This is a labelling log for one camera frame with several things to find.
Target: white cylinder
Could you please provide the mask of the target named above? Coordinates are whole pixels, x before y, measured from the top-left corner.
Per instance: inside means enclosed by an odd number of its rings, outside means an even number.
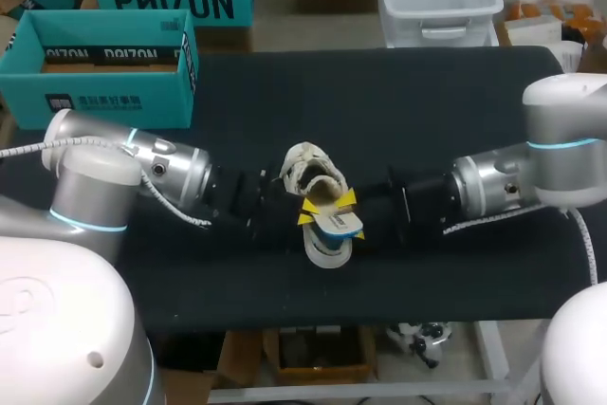
[[[135,324],[126,284],[99,255],[0,238],[1,403],[93,402],[123,364]]]
[[[607,403],[607,283],[577,294],[557,312],[543,346],[547,403]]]

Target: white metal frame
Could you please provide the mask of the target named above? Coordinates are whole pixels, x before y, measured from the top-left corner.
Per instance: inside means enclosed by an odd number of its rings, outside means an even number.
[[[477,322],[476,335],[487,379],[280,386],[211,391],[209,403],[316,400],[363,397],[468,396],[489,394],[491,405],[533,403],[540,389],[539,358],[547,322],[542,322],[510,368],[497,322]]]

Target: black connector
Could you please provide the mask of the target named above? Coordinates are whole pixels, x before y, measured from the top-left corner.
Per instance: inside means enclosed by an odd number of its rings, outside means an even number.
[[[254,240],[287,247],[291,233],[297,231],[304,199],[288,193],[271,166],[261,172],[213,166],[202,203],[214,218],[237,219]]]
[[[461,219],[461,200],[451,173],[413,173],[389,168],[391,196],[401,242],[423,247]]]

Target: plastic bin handle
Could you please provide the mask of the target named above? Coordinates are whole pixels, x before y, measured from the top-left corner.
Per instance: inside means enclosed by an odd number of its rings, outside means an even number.
[[[421,35],[428,40],[453,40],[466,36],[466,26],[459,28],[422,28]]]

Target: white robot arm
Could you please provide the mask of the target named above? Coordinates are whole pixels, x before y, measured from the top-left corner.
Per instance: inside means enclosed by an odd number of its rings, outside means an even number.
[[[0,237],[0,401],[165,405],[124,281],[100,255]]]
[[[571,74],[533,83],[524,92],[524,110],[538,199],[559,208],[607,199],[607,76]],[[550,323],[543,405],[607,403],[606,303],[607,284],[592,286]]]
[[[391,171],[404,238],[421,233],[424,244],[428,232],[442,234],[468,220],[607,199],[607,75],[568,74],[533,83],[524,92],[523,109],[526,143],[461,156],[446,173]]]

